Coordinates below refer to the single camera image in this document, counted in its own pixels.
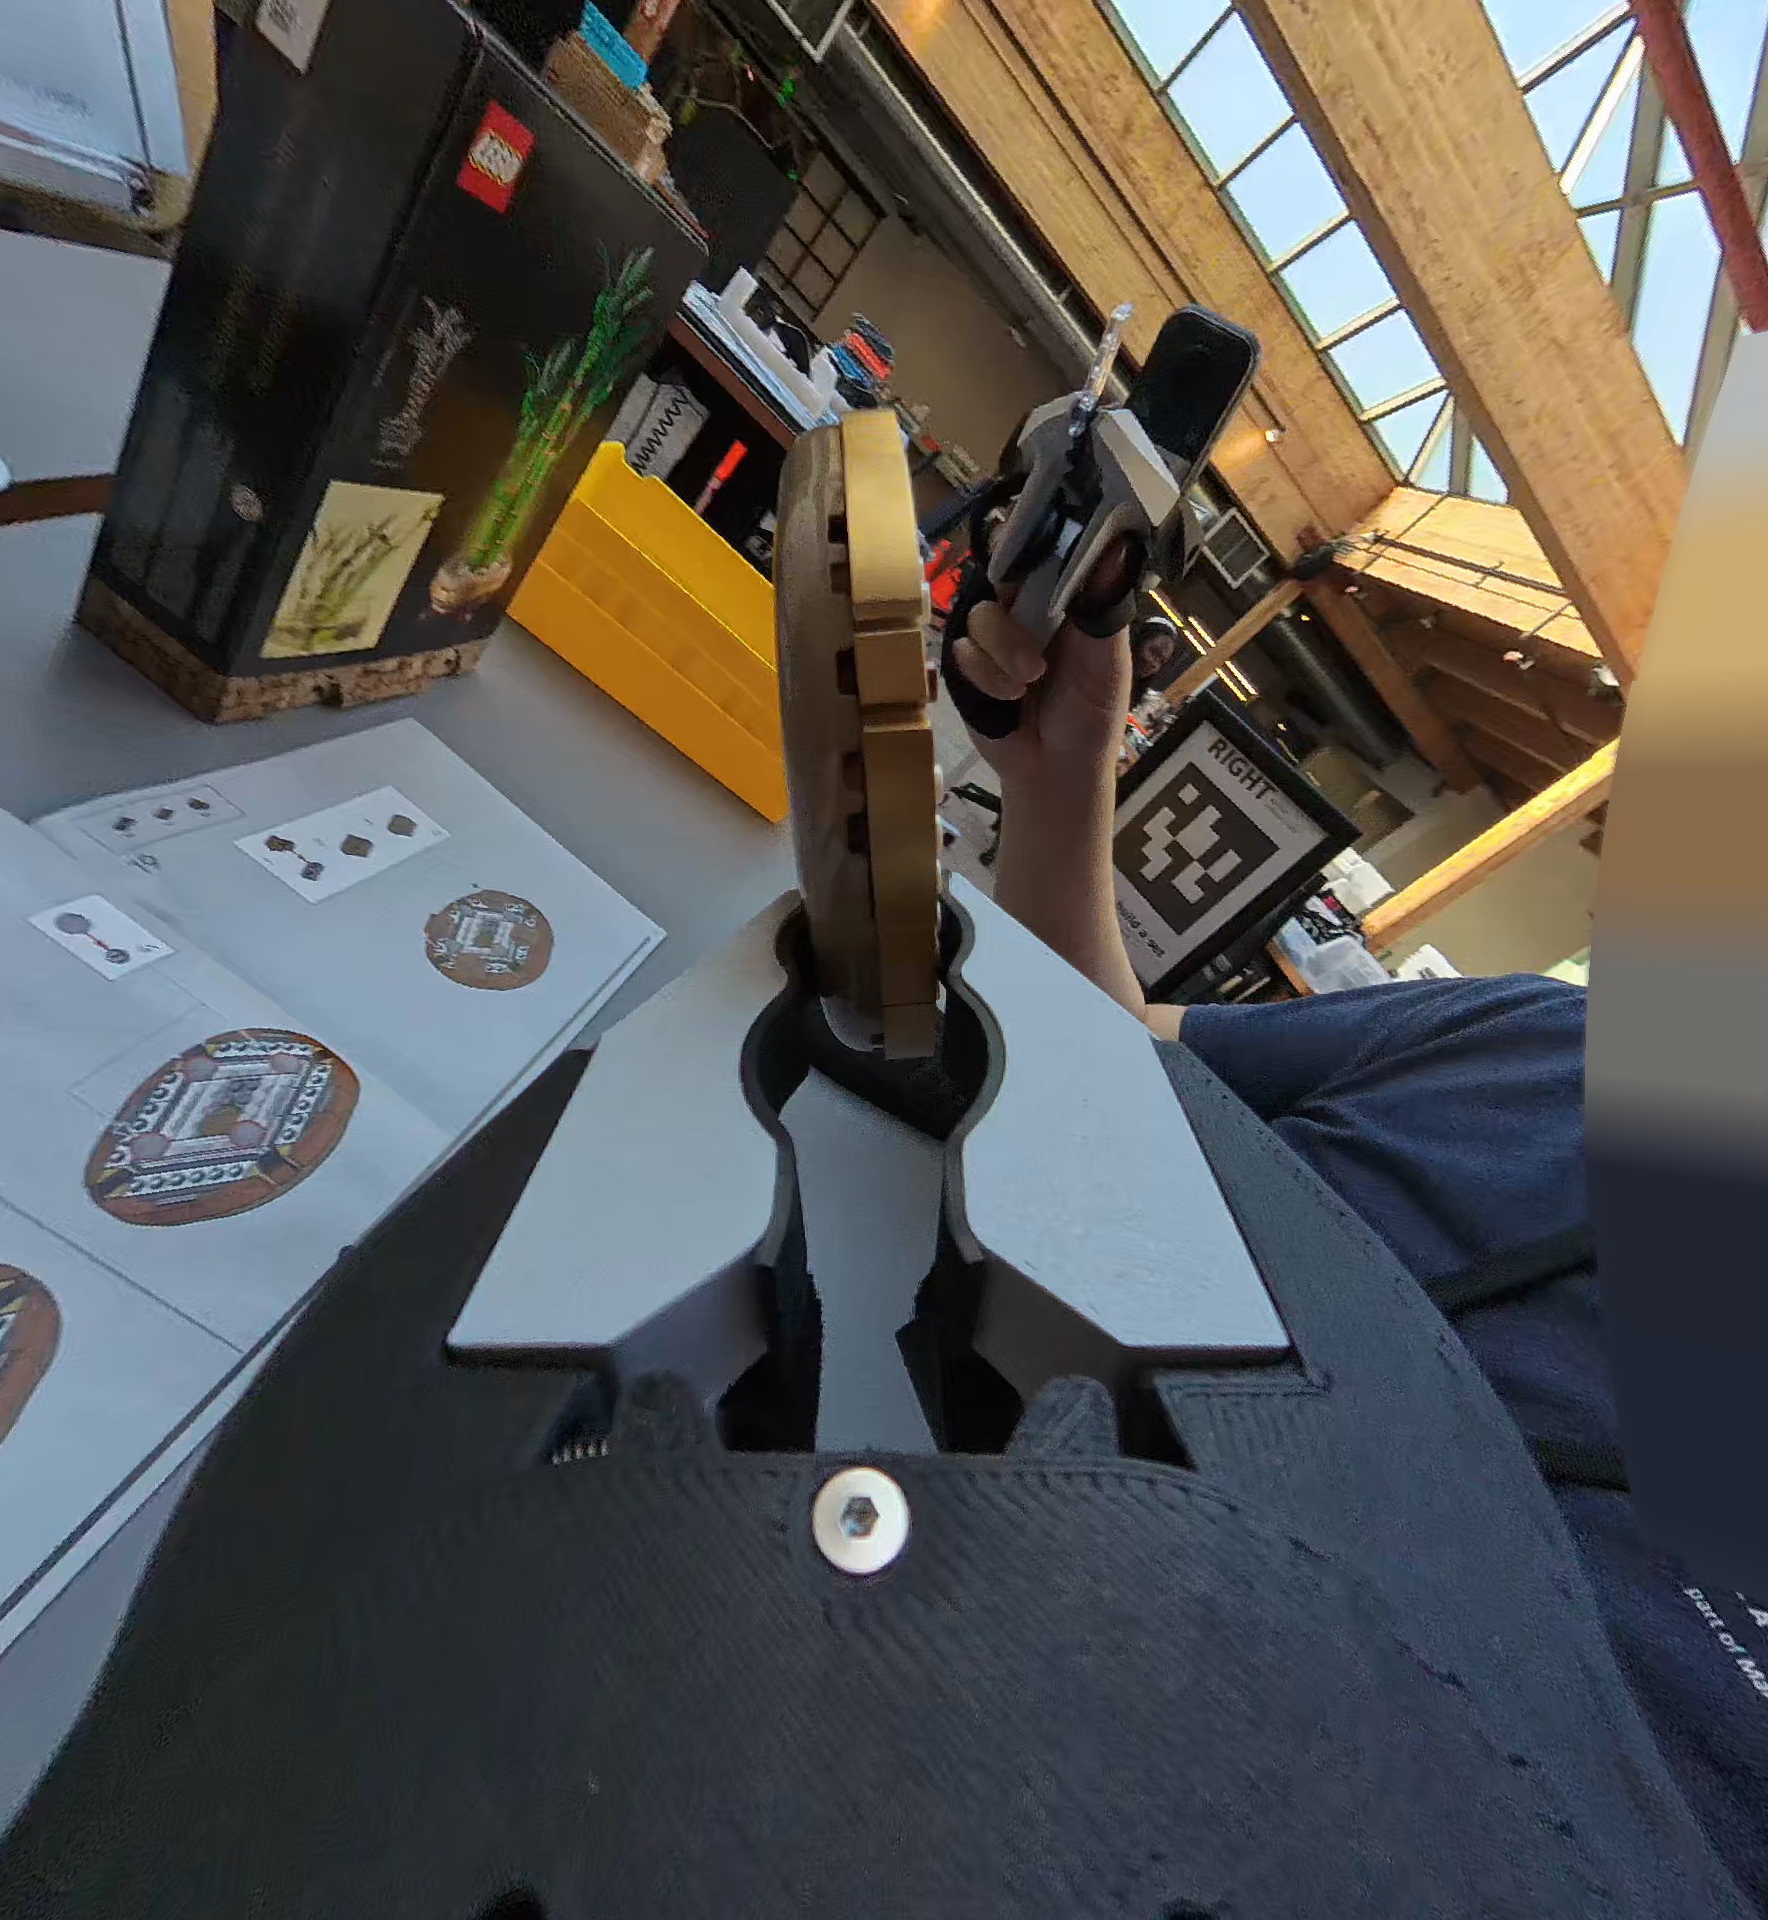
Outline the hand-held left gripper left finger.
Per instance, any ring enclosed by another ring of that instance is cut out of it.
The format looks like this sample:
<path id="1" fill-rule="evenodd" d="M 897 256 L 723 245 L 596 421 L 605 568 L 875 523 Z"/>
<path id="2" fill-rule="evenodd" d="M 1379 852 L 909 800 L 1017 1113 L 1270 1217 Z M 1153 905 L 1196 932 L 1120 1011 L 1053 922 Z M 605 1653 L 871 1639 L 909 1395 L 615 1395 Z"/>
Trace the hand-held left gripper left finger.
<path id="1" fill-rule="evenodd" d="M 813 1441 L 813 1280 L 787 1104 L 809 1081 L 809 927 L 775 895 L 615 1021 L 558 1113 L 448 1355 L 671 1376 L 723 1441 Z"/>

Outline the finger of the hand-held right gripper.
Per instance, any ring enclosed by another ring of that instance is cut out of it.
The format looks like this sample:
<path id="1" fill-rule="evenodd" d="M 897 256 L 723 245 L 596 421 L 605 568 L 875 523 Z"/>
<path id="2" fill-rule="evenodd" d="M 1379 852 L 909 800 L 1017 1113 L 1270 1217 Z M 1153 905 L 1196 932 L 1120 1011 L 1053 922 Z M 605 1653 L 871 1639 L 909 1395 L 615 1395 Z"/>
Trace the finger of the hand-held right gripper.
<path id="1" fill-rule="evenodd" d="M 1029 413 L 1013 426 L 990 491 L 992 594 L 1091 594 L 1098 571 L 1098 421 Z"/>
<path id="2" fill-rule="evenodd" d="M 1075 410 L 1075 529 L 1165 535 L 1180 503 L 1180 469 L 1133 410 Z"/>

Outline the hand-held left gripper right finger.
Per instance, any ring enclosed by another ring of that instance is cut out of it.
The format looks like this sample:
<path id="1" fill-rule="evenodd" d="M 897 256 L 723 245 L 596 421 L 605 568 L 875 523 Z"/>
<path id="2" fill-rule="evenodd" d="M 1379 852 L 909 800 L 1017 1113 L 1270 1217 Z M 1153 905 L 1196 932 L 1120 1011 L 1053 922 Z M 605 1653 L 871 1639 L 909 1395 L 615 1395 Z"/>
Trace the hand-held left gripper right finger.
<path id="1" fill-rule="evenodd" d="M 942 1455 L 999 1455 L 1053 1379 L 1149 1430 L 1157 1376 L 1285 1379 L 1288 1331 L 1173 1090 L 1112 1006 L 971 880 L 948 880 Z"/>

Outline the round gold lego base model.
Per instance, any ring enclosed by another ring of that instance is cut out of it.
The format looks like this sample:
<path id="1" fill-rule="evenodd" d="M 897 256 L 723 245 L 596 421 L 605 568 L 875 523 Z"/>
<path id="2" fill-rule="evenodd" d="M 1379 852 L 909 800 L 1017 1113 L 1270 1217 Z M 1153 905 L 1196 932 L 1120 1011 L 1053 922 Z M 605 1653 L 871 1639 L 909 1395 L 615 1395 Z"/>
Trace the round gold lego base model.
<path id="1" fill-rule="evenodd" d="M 775 646 L 797 880 L 825 1021 L 851 1053 L 938 1053 L 942 870 L 929 571 L 897 413 L 792 444 Z"/>

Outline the person's right forearm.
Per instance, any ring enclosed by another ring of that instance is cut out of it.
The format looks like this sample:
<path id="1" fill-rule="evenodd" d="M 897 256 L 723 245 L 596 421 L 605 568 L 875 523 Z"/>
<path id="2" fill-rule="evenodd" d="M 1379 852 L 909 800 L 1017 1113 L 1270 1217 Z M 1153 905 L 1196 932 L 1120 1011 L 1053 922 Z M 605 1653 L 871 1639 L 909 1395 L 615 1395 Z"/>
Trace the person's right forearm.
<path id="1" fill-rule="evenodd" d="M 1177 1006 L 1149 1006 L 1112 915 L 1112 762 L 1017 727 L 990 746 L 999 778 L 992 905 L 1061 964 L 1133 1011 L 1153 1038 L 1180 1038 Z"/>

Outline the lego instruction booklet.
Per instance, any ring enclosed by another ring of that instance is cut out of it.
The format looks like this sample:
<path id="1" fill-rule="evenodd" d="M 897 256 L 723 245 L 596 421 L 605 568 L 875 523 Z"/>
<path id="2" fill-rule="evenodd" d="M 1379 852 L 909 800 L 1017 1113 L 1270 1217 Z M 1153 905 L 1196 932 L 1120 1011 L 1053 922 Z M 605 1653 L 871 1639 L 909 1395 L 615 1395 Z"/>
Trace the lego instruction booklet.
<path id="1" fill-rule="evenodd" d="M 0 814 L 0 1653 L 662 935 L 418 719 Z"/>

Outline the lego set box bamboo picture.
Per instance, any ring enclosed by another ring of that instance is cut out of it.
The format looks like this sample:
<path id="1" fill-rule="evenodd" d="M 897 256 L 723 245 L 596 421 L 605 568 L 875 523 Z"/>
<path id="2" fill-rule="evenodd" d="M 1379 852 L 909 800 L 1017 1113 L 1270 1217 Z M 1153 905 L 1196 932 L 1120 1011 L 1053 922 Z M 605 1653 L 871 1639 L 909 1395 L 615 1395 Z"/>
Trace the lego set box bamboo picture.
<path id="1" fill-rule="evenodd" d="M 700 265 L 493 3 L 251 3 L 78 629 L 201 719 L 467 674 Z"/>

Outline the person's right hand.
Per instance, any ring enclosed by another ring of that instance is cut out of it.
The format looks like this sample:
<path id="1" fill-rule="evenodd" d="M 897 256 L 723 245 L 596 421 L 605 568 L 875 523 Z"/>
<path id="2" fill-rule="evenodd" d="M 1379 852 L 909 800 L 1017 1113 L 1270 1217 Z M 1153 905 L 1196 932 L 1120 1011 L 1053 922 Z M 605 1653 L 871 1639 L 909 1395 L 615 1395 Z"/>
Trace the person's right hand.
<path id="1" fill-rule="evenodd" d="M 942 686 L 975 753 L 1017 791 L 1091 791 L 1120 749 L 1133 629 L 1091 633 L 1075 616 L 1053 643 L 983 594 L 942 633 Z"/>

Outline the wooden roof beam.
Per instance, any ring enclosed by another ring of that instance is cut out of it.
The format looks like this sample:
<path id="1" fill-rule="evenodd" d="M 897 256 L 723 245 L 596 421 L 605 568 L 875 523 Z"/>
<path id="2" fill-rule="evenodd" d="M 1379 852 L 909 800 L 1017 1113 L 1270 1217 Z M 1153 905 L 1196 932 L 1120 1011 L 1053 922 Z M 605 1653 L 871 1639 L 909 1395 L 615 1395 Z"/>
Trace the wooden roof beam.
<path id="1" fill-rule="evenodd" d="M 1237 13 L 1579 622 L 1631 686 L 1687 458 L 1481 3 Z"/>

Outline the person's blue sweater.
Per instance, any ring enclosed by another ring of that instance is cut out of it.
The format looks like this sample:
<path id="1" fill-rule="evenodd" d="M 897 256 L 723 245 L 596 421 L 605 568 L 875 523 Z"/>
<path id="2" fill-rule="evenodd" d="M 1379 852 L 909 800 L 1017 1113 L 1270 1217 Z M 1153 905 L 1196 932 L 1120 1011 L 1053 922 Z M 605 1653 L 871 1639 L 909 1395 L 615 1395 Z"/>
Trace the person's blue sweater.
<path id="1" fill-rule="evenodd" d="M 1445 1308 L 1567 1522 L 1670 1780 L 1768 1914 L 1768 1600 L 1646 1546 L 1618 1481 L 1579 1152 L 1588 988 L 1445 975 L 1180 1006 L 1180 1045 Z"/>

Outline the framed black white marker sign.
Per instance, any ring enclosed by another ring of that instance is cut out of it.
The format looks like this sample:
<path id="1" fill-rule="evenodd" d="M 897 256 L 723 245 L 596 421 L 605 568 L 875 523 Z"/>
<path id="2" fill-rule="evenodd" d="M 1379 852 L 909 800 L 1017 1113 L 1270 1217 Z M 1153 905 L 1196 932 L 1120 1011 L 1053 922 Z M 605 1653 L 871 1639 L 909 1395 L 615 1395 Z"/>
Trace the framed black white marker sign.
<path id="1" fill-rule="evenodd" d="M 1112 922 L 1142 999 L 1228 975 L 1360 842 L 1232 703 L 1196 690 L 1112 786 Z"/>

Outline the red steel pipe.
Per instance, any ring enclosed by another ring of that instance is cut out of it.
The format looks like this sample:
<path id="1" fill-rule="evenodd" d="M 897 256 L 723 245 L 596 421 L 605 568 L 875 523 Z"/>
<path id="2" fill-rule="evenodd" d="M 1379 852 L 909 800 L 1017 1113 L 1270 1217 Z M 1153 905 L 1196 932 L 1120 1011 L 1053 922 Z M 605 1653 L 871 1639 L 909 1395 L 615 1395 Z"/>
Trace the red steel pipe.
<path id="1" fill-rule="evenodd" d="M 1754 209 L 1747 201 L 1742 164 L 1720 142 L 1720 122 L 1710 114 L 1710 88 L 1697 74 L 1697 59 L 1687 44 L 1687 23 L 1676 0 L 1631 0 L 1637 35 L 1643 35 L 1643 59 L 1646 74 L 1658 86 L 1663 120 L 1676 122 L 1683 161 L 1687 161 L 1687 179 L 1704 205 L 1714 256 L 1720 256 L 1720 280 L 1733 291 L 1733 312 L 1753 336 L 1768 330 L 1768 251 L 1764 251 L 1764 224 Z"/>

